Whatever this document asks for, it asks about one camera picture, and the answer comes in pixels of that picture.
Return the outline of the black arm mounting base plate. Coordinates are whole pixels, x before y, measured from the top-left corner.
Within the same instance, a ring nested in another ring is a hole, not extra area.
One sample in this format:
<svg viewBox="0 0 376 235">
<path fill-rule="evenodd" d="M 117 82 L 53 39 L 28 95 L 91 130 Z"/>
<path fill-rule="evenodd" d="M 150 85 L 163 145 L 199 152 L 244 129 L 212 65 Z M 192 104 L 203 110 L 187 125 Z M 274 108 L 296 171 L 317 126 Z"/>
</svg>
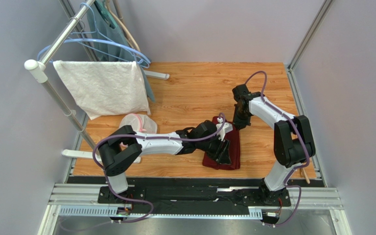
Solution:
<svg viewBox="0 0 376 235">
<path fill-rule="evenodd" d="M 72 176 L 68 184 L 95 185 L 94 202 L 116 206 L 115 216 L 130 215 L 246 215 L 249 207 L 278 209 L 292 205 L 292 190 L 272 205 L 259 198 L 261 179 L 219 178 L 144 178 L 129 177 L 128 190 L 121 193 L 124 201 L 113 195 L 101 176 Z"/>
</svg>

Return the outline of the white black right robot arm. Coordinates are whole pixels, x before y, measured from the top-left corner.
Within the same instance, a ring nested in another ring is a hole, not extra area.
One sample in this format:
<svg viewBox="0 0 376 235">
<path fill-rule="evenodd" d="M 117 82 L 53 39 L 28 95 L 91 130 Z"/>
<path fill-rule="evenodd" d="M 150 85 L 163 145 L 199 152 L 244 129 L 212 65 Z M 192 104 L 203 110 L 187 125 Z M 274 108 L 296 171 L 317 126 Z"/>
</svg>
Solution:
<svg viewBox="0 0 376 235">
<path fill-rule="evenodd" d="M 273 151 L 276 161 L 259 185 L 259 198 L 272 205 L 286 191 L 287 181 L 295 170 L 307 167 L 315 155 L 309 119 L 294 116 L 274 105 L 261 92 L 252 93 L 245 84 L 232 90 L 236 102 L 233 125 L 236 130 L 249 126 L 252 116 L 263 120 L 274 131 Z"/>
</svg>

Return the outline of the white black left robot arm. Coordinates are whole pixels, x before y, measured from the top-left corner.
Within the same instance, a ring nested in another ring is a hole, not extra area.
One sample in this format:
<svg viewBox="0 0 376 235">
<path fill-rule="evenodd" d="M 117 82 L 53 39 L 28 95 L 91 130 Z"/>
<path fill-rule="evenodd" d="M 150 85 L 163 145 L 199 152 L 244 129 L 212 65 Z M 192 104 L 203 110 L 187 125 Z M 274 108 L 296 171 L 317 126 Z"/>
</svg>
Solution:
<svg viewBox="0 0 376 235">
<path fill-rule="evenodd" d="M 189 127 L 168 134 L 147 134 L 133 130 L 130 125 L 119 128 L 95 147 L 102 169 L 113 192 L 128 189 L 125 172 L 137 157 L 152 154 L 184 155 L 195 150 L 205 152 L 218 163 L 229 164 L 229 140 L 225 135 L 233 130 L 231 123 L 217 124 L 206 120 L 197 127 Z"/>
</svg>

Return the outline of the dark red cloth napkin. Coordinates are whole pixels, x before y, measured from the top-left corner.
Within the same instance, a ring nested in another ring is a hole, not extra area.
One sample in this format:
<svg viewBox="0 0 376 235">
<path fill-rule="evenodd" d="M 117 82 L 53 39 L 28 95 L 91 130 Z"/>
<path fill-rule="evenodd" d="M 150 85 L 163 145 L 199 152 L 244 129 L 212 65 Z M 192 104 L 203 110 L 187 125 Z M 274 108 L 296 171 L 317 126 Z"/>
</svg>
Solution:
<svg viewBox="0 0 376 235">
<path fill-rule="evenodd" d="M 236 128 L 233 126 L 233 131 L 226 134 L 225 138 L 226 140 L 229 140 L 230 143 L 230 158 L 232 163 L 230 165 L 226 164 L 217 164 L 214 160 L 209 158 L 206 153 L 204 154 L 203 160 L 202 160 L 202 166 L 210 167 L 216 170 L 236 170 L 240 169 L 240 134 L 239 131 L 236 130 Z"/>
</svg>

